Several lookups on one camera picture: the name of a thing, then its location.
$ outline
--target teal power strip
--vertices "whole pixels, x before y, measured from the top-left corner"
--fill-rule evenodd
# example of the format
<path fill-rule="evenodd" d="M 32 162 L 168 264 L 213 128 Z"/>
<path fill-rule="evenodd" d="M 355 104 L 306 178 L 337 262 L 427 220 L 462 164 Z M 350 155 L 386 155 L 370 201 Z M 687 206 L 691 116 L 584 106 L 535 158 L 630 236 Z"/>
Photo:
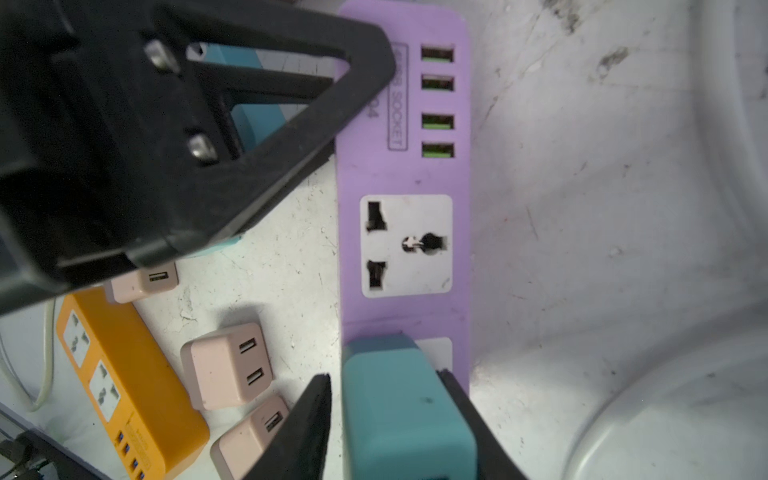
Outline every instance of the teal power strip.
<path fill-rule="evenodd" d="M 204 61 L 237 67 L 261 68 L 259 57 L 252 48 L 209 44 Z M 283 116 L 279 106 L 266 104 L 236 105 L 232 109 L 232 119 L 235 122 L 237 134 L 240 135 L 240 141 L 243 142 L 243 148 L 247 151 L 255 148 L 286 123 L 285 116 Z M 240 237 L 230 238 L 193 253 L 189 257 L 202 257 L 234 245 L 238 241 L 240 241 Z"/>

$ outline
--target orange power strip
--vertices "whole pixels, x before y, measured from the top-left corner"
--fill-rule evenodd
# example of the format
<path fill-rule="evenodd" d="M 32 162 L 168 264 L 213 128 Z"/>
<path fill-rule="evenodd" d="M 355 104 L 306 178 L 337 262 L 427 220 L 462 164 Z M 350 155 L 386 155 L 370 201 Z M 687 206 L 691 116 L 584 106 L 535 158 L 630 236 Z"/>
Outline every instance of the orange power strip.
<path fill-rule="evenodd" d="M 208 426 L 133 305 L 109 303 L 100 287 L 72 293 L 56 331 L 133 480 L 192 465 Z"/>

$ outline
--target usb socket label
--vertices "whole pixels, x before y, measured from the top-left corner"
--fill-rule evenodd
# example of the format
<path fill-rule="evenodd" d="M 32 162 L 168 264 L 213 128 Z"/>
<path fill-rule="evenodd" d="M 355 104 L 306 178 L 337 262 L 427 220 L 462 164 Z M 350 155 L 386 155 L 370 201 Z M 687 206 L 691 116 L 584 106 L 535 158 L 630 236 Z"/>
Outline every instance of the usb socket label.
<path fill-rule="evenodd" d="M 389 83 L 387 93 L 387 148 L 393 151 L 408 150 L 408 45 L 393 43 L 395 77 Z"/>

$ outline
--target green usb port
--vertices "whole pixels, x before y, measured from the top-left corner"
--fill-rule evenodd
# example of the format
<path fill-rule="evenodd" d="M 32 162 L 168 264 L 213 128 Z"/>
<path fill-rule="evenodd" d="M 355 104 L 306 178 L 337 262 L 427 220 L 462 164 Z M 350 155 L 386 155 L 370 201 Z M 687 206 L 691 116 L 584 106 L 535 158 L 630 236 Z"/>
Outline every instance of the green usb port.
<path fill-rule="evenodd" d="M 424 158 L 453 158 L 453 144 L 422 143 L 422 157 Z"/>
<path fill-rule="evenodd" d="M 453 48 L 422 45 L 422 60 L 453 63 Z"/>
<path fill-rule="evenodd" d="M 453 115 L 422 114 L 422 128 L 426 130 L 453 130 Z"/>
<path fill-rule="evenodd" d="M 422 90 L 453 91 L 453 81 L 448 75 L 422 75 Z"/>

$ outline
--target dirty white floor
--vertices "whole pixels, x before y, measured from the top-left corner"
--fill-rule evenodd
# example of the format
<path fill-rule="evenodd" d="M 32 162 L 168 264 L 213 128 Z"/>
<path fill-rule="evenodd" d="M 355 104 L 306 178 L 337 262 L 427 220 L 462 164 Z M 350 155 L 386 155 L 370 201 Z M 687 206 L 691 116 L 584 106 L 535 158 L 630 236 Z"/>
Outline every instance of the dirty white floor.
<path fill-rule="evenodd" d="M 471 397 L 531 480 L 557 478 L 603 402 L 660 351 L 758 306 L 768 269 L 707 168 L 694 110 L 696 2 L 431 3 L 466 18 L 475 56 Z M 328 164 L 236 246 L 179 262 L 182 284 L 138 305 L 177 371 L 184 342 L 258 317 L 272 390 L 289 403 L 313 374 L 331 372 L 328 479 L 342 478 L 337 245 Z M 40 316 L 0 321 L 29 386 L 39 382 L 30 352 Z M 589 478 L 765 478 L 767 367 L 693 379 L 628 425 Z M 127 478 L 58 344 L 55 375 L 50 403 L 26 418 Z M 18 408 L 2 381 L 0 402 Z M 211 438 L 251 408 L 207 413 Z M 207 452 L 179 478 L 216 478 Z"/>

